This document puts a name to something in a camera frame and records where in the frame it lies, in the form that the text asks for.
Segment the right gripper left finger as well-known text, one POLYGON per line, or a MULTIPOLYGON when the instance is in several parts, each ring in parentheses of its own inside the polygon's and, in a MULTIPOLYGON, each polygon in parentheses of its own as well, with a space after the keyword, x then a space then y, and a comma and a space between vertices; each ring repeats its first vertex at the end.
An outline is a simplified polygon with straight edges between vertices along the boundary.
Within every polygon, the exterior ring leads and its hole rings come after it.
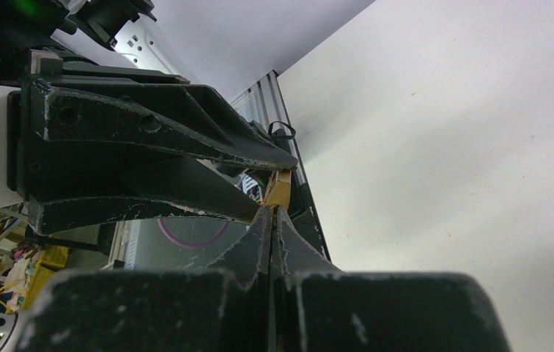
POLYGON ((268 351, 273 212, 200 269, 63 271, 44 287, 17 351, 268 351))

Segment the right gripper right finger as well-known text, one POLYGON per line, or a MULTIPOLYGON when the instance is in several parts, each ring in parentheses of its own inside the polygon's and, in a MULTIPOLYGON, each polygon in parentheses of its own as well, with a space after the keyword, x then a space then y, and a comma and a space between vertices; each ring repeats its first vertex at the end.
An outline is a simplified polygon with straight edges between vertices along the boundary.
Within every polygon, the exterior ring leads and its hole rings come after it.
POLYGON ((481 285, 456 272, 348 272, 273 211, 280 351, 509 351, 481 285))

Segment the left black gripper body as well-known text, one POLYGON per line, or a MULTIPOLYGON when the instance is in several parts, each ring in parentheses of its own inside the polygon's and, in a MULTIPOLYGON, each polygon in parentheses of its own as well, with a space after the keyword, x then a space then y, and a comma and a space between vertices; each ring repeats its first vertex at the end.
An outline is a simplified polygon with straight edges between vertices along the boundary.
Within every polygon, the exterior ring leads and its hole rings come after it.
POLYGON ((63 186, 100 178, 173 158, 200 158, 166 153, 152 147, 108 142, 47 142, 31 127, 29 86, 36 80, 52 82, 132 82, 179 84, 169 81, 137 82, 128 78, 31 74, 19 78, 8 98, 7 185, 24 199, 39 188, 63 186))

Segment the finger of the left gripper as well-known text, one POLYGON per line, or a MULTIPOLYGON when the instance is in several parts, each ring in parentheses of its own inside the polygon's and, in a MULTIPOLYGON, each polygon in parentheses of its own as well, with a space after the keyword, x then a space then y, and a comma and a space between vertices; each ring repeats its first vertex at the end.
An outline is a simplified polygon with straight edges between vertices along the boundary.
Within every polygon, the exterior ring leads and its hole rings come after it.
POLYGON ((250 223, 259 209, 192 158, 173 158, 29 194, 28 224, 40 235, 118 221, 207 217, 250 223))
POLYGON ((298 163, 205 85, 36 80, 29 114, 47 142, 136 144, 245 169, 298 163))

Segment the small brass padlock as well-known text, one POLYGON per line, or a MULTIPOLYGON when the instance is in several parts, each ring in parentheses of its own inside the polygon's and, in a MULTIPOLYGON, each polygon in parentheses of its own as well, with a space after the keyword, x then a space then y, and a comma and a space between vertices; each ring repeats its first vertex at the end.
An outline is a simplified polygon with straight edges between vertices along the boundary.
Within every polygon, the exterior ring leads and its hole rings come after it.
POLYGON ((288 210, 292 191, 292 171, 274 171, 269 177, 263 205, 288 210))

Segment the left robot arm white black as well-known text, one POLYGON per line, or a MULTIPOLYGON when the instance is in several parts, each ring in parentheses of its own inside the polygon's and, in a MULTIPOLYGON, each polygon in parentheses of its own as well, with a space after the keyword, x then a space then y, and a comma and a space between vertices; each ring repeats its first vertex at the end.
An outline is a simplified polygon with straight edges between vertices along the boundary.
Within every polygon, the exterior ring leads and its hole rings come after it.
POLYGON ((0 208, 23 202, 49 235, 174 216, 248 223, 258 206, 226 180, 297 160, 212 87, 177 73, 99 65, 53 39, 103 48, 151 1, 0 1, 0 208))

